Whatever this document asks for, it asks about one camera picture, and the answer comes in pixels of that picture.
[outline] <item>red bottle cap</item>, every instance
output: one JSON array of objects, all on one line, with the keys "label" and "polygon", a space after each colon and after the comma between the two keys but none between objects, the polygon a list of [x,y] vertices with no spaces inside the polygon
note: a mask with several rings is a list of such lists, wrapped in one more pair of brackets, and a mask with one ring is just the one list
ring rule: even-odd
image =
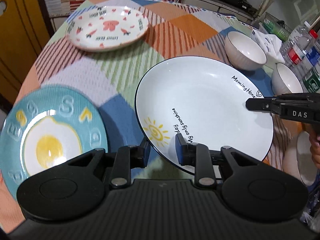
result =
[{"label": "red bottle cap", "polygon": [[314,37],[315,39],[318,38],[318,34],[317,34],[314,30],[312,30],[312,29],[309,31],[309,34],[310,34],[312,37]]}]

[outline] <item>teal plate with egg design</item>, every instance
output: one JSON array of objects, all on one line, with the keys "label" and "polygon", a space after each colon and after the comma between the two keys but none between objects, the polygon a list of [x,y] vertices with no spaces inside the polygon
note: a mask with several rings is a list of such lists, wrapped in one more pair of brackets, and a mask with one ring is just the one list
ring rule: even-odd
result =
[{"label": "teal plate with egg design", "polygon": [[96,107],[82,94],[44,86],[26,95],[8,114],[0,135],[0,170],[16,199],[28,177],[108,141]]}]

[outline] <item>yellow wooden chair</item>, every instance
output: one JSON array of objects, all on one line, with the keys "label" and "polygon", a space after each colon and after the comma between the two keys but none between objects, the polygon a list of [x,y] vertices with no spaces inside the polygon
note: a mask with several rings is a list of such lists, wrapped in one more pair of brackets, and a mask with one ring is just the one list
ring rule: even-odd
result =
[{"label": "yellow wooden chair", "polygon": [[31,66],[53,33],[44,0],[0,0],[2,105],[13,105]]}]

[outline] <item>tablecloth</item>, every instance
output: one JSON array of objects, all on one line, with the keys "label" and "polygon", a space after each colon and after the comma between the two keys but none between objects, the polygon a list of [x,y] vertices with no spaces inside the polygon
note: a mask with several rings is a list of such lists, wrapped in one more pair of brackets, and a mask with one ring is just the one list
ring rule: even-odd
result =
[{"label": "tablecloth", "polygon": [[[141,11],[150,21],[146,35],[124,49],[87,53],[65,38],[73,18],[97,6],[128,6]],[[144,73],[155,64],[177,56],[203,56],[231,65],[224,49],[229,31],[250,35],[252,27],[234,16],[159,0],[86,0],[57,30],[28,73],[17,101],[43,85],[71,86],[86,95],[98,108],[108,133],[110,151],[137,145],[143,138],[134,112],[134,95]],[[263,67],[243,72],[264,96],[272,96],[272,70]],[[264,162],[282,169],[284,151],[300,127],[295,122],[274,120],[272,146]],[[148,167],[132,170],[132,178],[192,178],[160,157],[153,149]],[[6,232],[24,220],[0,176],[0,224]]]}]

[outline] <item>white plate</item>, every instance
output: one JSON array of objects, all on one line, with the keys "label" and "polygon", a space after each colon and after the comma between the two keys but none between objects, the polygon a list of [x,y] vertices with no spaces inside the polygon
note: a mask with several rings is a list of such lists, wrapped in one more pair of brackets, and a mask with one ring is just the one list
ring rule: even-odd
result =
[{"label": "white plate", "polygon": [[176,57],[151,68],[141,79],[135,110],[141,129],[155,150],[181,169],[175,134],[211,150],[230,145],[262,161],[273,138],[270,113],[251,112],[248,98],[263,98],[243,74],[217,60]]},{"label": "white plate", "polygon": [[77,48],[102,52],[119,49],[141,38],[149,28],[140,11],[127,6],[103,6],[78,15],[66,29]]}]

